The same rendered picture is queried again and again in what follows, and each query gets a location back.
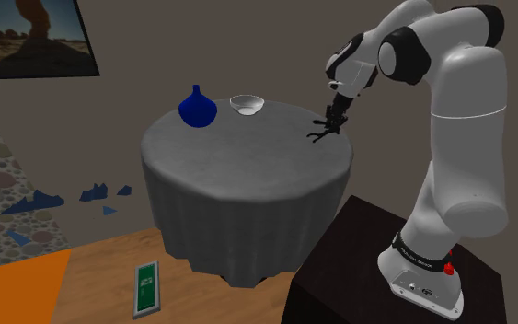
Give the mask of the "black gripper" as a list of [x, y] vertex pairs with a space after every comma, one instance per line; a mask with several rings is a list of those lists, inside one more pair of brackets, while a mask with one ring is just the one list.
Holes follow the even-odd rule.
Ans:
[[[352, 98], [337, 93], [330, 105], [327, 105], [326, 120], [313, 120], [313, 124], [325, 125], [327, 127], [340, 127], [348, 120], [346, 116], [347, 109], [351, 106]], [[320, 133], [309, 133], [307, 137], [313, 137], [313, 143], [329, 134], [340, 134], [340, 128], [325, 128]]]

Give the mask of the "white bowl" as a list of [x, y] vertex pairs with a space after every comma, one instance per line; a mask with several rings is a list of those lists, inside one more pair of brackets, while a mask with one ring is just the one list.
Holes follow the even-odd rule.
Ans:
[[229, 103], [240, 115], [251, 116], [263, 108], [265, 100], [255, 95], [236, 95], [229, 99]]

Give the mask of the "round table with grey cloth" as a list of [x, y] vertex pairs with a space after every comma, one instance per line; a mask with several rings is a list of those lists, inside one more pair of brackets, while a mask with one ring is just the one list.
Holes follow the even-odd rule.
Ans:
[[195, 272], [252, 288], [295, 272], [333, 221], [350, 178], [349, 138], [318, 141], [314, 112], [268, 101], [256, 114], [217, 104], [207, 127], [175, 111], [144, 133], [141, 159], [166, 252]]

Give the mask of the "blue round vase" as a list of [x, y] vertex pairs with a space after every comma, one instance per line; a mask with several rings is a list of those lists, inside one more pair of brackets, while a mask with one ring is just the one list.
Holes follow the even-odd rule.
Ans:
[[204, 128], [214, 121], [217, 106], [201, 93], [199, 85], [193, 85], [191, 94], [178, 105], [178, 113], [189, 126]]

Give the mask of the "dark robot stand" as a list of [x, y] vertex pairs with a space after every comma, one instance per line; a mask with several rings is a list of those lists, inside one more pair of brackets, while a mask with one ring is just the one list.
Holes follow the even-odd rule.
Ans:
[[508, 324], [501, 276], [453, 249], [465, 309], [455, 321], [395, 296], [377, 257], [405, 219], [351, 196], [291, 281], [281, 324]]

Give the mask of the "green flat box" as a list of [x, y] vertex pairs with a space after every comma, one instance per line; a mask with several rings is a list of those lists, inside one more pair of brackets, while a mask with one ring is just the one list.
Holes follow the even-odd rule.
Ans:
[[156, 260], [134, 269], [132, 318], [137, 320], [160, 310], [159, 262]]

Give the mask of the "framed desert landscape picture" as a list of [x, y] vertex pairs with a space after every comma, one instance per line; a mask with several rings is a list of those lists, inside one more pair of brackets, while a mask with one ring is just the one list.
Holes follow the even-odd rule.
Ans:
[[76, 0], [0, 0], [0, 79], [98, 75]]

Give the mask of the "orange rug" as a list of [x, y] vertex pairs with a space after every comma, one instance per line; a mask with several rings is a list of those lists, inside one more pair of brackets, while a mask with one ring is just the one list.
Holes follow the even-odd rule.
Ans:
[[71, 252], [0, 266], [0, 324], [51, 324]]

